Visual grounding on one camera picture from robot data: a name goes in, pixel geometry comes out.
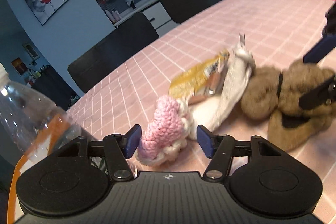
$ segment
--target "white cloth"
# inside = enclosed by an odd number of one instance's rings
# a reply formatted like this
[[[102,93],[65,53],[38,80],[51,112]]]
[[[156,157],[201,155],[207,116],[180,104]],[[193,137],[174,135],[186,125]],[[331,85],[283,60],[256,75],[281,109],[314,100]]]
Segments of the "white cloth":
[[[222,94],[214,95],[190,108],[194,119],[189,135],[192,140],[197,139],[196,129],[200,124],[212,132],[216,130],[229,116],[247,87],[255,62],[245,47],[245,35],[240,35],[240,42],[235,46],[233,53],[233,61],[229,65]]]

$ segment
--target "clear plastic bottle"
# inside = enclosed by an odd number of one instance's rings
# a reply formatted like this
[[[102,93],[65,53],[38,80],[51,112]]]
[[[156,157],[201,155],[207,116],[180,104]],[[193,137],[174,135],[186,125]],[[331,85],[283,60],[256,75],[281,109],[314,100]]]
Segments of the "clear plastic bottle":
[[[33,165],[78,136],[96,140],[48,97],[11,81],[1,63],[0,121]],[[106,172],[104,158],[92,157],[90,160]]]

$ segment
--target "bottle cap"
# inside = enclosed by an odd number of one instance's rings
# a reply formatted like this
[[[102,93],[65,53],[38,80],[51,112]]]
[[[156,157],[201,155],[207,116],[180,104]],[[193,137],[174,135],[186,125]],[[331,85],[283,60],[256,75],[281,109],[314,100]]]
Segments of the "bottle cap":
[[[2,80],[4,78],[8,78],[8,73],[5,70],[5,68],[3,67],[3,65],[0,63],[0,80]]]

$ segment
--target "dining table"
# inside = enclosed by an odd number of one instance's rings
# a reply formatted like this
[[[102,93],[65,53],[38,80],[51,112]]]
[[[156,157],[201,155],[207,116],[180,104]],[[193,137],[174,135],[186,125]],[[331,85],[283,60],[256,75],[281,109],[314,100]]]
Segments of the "dining table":
[[[98,140],[113,133],[125,134],[135,124],[146,130],[153,119],[156,100],[168,94],[171,80],[223,49],[232,51],[239,34],[246,36],[247,49],[257,66],[287,68],[302,58],[321,39],[325,13],[334,0],[223,0],[177,26],[151,43],[88,91],[67,112]],[[336,69],[336,52],[320,66]],[[315,171],[323,182],[323,193],[314,214],[324,223],[336,223],[336,122],[290,152]],[[239,103],[214,132],[236,140],[251,136],[267,138],[268,122],[252,122]],[[209,164],[197,141],[188,140],[174,162],[159,167],[142,165],[138,170],[198,171]],[[231,173],[247,163],[234,158]]]

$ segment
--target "pink yarn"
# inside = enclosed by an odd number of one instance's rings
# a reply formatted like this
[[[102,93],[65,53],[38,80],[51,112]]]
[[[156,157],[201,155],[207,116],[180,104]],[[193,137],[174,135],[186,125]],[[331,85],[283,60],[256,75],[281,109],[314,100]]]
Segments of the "pink yarn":
[[[179,117],[179,103],[172,97],[164,95],[157,99],[154,119],[142,134],[138,153],[155,159],[162,148],[171,146],[183,134],[184,124]]]

